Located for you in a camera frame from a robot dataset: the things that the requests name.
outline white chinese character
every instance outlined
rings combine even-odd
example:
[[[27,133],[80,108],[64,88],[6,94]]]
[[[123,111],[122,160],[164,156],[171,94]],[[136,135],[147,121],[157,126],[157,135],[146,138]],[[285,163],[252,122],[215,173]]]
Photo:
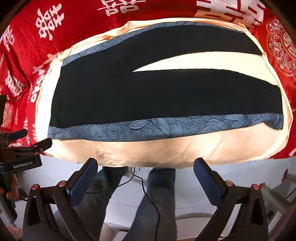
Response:
[[[43,64],[48,64],[48,63],[50,63],[51,61],[54,61],[54,60],[56,60],[57,59],[57,56],[59,55],[59,54],[62,54],[63,53],[63,51],[61,51],[61,52],[58,52],[58,53],[56,53],[56,54],[48,54],[47,55],[47,57],[48,57],[48,59],[43,63]]]
[[[35,122],[32,124],[32,133],[33,133],[34,141],[37,142],[36,131],[35,131]]]
[[[43,64],[40,65],[40,66],[38,66],[38,67],[33,66],[34,71],[33,71],[32,74],[36,74],[38,72],[39,75],[42,75],[45,72],[45,70],[43,69],[43,67],[44,67]]]
[[[17,123],[18,123],[18,108],[15,111],[15,122],[14,122],[14,124],[17,126]]]
[[[33,91],[33,86],[30,87],[29,95],[27,98],[27,103],[29,103],[29,100],[31,99],[32,91]]]
[[[34,86],[34,90],[32,91],[32,97],[31,97],[31,102],[34,103],[37,99],[37,93],[40,91],[41,89],[41,82],[43,80],[44,74],[39,76],[39,78],[36,81],[36,85]]]
[[[37,10],[38,18],[36,19],[36,27],[39,28],[40,38],[46,38],[48,33],[49,40],[52,41],[51,31],[54,31],[58,25],[62,25],[62,20],[64,19],[64,13],[58,15],[58,11],[61,10],[62,5],[52,6],[52,9],[47,10],[44,15],[41,13],[40,8]]]
[[[15,42],[15,38],[12,34],[12,29],[10,29],[10,26],[8,25],[7,29],[3,34],[3,43],[8,51],[10,51],[9,45],[13,46],[14,42]]]
[[[296,59],[296,49],[295,49],[295,46],[294,46],[290,36],[287,34],[287,32],[285,32],[283,34],[283,44],[286,47],[288,53],[290,55],[292,55],[292,57],[294,59]]]
[[[139,10],[139,7],[135,5],[137,2],[146,2],[145,0],[142,0],[142,1],[131,0],[129,2],[125,1],[125,0],[118,0],[118,2],[119,1],[121,3],[117,4],[116,0],[101,0],[102,4],[105,7],[99,8],[97,10],[105,9],[107,16],[110,17],[111,15],[119,12],[119,10],[116,8],[116,6],[120,6],[120,11],[122,13],[127,13],[127,12],[131,12],[131,11]]]
[[[1,59],[0,59],[0,68],[2,66],[3,60],[4,60],[4,54],[2,54]]]
[[[22,128],[28,130],[28,118],[27,118],[27,117],[25,118],[24,125],[23,125]],[[26,141],[27,141],[27,144],[30,145],[30,138],[29,138],[29,135],[27,135],[27,136],[25,137],[25,139],[26,139]]]
[[[219,19],[254,29],[262,23],[265,6],[257,0],[197,0],[196,18]]]
[[[19,142],[15,142],[15,143],[10,143],[9,144],[9,147],[22,147],[23,144],[22,143],[19,143]]]
[[[18,97],[25,88],[25,85],[18,81],[14,76],[10,75],[10,71],[8,70],[7,78],[5,79],[5,85],[9,88],[11,93]]]

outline blue gripper pad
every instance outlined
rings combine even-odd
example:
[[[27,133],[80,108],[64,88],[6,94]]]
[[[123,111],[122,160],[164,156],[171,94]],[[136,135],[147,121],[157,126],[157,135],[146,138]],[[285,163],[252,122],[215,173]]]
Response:
[[[222,195],[226,191],[223,185],[223,179],[202,158],[194,161],[193,171],[210,203],[216,207],[220,207],[222,204]]]
[[[97,172],[98,163],[96,159],[89,158],[82,168],[74,172],[69,178],[66,192],[71,207],[78,206],[81,203]]]

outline copper screw head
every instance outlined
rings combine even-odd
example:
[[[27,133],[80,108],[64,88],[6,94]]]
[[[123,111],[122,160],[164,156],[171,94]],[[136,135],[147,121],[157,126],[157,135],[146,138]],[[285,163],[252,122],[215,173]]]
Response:
[[[233,186],[233,182],[230,181],[230,180],[226,180],[226,181],[225,181],[225,184],[226,184],[227,186],[229,186],[229,187]]]
[[[260,189],[259,185],[257,185],[257,184],[253,184],[252,187],[253,187],[255,190],[259,190],[259,189]]]
[[[67,184],[66,181],[60,181],[60,182],[58,183],[59,187],[64,187],[64,186],[66,186],[66,184]]]
[[[39,185],[38,184],[34,184],[33,186],[32,186],[32,189],[33,190],[37,190],[39,188]]]

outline black fabric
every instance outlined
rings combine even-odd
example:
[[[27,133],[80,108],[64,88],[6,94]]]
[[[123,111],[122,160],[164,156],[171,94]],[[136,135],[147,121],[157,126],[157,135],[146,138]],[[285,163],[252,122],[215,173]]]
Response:
[[[140,33],[61,68],[50,126],[198,115],[282,114],[277,86],[236,72],[132,72],[162,59],[205,51],[262,54],[246,34],[225,28],[188,25]]]
[[[280,89],[238,72],[177,69],[132,72],[91,81],[61,76],[50,126],[67,128],[151,118],[229,114],[282,114]]]

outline black device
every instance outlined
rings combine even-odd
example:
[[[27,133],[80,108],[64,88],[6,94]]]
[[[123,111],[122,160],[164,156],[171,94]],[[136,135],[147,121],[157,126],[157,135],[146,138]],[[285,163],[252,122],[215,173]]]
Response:
[[[0,113],[4,112],[6,95],[0,95]],[[11,224],[17,218],[14,200],[8,200],[6,193],[11,190],[11,177],[14,173],[42,166],[40,153],[50,148],[51,139],[42,140],[31,147],[9,147],[10,142],[16,141],[28,134],[26,129],[11,133],[0,133],[0,187],[4,194],[0,197],[0,208]]]
[[[73,208],[82,201],[97,170],[97,161],[90,158],[68,181],[60,181],[56,186],[45,188],[33,185],[25,210],[23,241],[67,241],[59,232],[50,204],[57,205],[73,240],[95,241]],[[217,241],[235,204],[241,204],[241,208],[229,236],[224,240],[268,240],[265,206],[257,185],[246,188],[224,181],[202,158],[195,160],[194,173],[211,204],[217,207],[196,241]],[[8,234],[5,238],[5,241],[9,240]]]

